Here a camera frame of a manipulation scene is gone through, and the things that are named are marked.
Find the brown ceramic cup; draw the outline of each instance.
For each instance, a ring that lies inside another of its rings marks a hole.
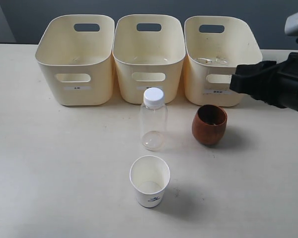
[[[226,129],[226,112],[214,105],[201,106],[192,122],[193,136],[204,145],[218,143]]]

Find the bin label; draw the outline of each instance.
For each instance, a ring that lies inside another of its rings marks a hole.
[[[203,94],[232,94],[231,91],[227,90],[213,90],[213,89],[204,89]]]
[[[64,90],[90,90],[90,86],[67,86]]]
[[[145,91],[146,89],[149,89],[149,88],[159,88],[162,90],[162,86],[137,86],[137,90]]]

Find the white paper cup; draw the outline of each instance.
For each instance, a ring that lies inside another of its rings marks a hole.
[[[157,156],[142,156],[130,168],[130,182],[136,190],[136,199],[144,207],[155,207],[161,202],[169,181],[169,166]]]

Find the cream plastic bin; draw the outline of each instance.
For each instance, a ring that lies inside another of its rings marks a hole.
[[[185,43],[179,20],[167,15],[129,15],[116,27],[113,56],[124,100],[141,104],[144,91],[157,87],[165,102],[177,93]]]
[[[194,16],[186,20],[184,33],[187,99],[197,105],[237,105],[243,95],[229,89],[231,75],[239,64],[262,60],[249,26],[234,17]]]
[[[114,32],[114,20],[104,15],[65,15],[51,21],[35,57],[60,104],[99,105],[111,98]]]

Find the clear plastic bottle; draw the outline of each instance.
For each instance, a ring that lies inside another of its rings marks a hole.
[[[163,146],[167,118],[163,91],[159,88],[147,89],[140,107],[141,142],[146,149],[155,151]]]

